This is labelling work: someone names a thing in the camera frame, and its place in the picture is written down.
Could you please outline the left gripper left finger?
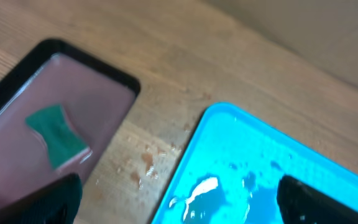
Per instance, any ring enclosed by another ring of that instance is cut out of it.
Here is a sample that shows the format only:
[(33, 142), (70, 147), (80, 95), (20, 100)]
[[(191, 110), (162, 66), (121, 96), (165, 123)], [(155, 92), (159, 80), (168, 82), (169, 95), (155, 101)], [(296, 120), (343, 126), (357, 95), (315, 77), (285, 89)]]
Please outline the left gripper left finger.
[(79, 175), (68, 174), (0, 208), (0, 223), (73, 223), (82, 195)]

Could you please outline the green and pink sponge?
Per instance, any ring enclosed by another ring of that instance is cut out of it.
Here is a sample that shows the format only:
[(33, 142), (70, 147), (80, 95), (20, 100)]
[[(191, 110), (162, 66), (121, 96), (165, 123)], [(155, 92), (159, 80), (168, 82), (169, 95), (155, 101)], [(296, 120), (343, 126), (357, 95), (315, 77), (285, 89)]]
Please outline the green and pink sponge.
[(60, 104), (36, 111), (26, 117), (25, 123), (41, 141), (55, 170), (61, 171), (76, 162), (81, 164), (93, 154)]

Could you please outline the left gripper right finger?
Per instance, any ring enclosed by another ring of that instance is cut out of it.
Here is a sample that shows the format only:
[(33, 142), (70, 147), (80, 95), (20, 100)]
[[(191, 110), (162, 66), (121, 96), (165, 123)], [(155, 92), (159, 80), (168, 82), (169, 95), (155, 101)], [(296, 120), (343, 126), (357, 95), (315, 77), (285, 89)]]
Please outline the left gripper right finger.
[(277, 204), (284, 224), (358, 224), (358, 212), (285, 175), (277, 189)]

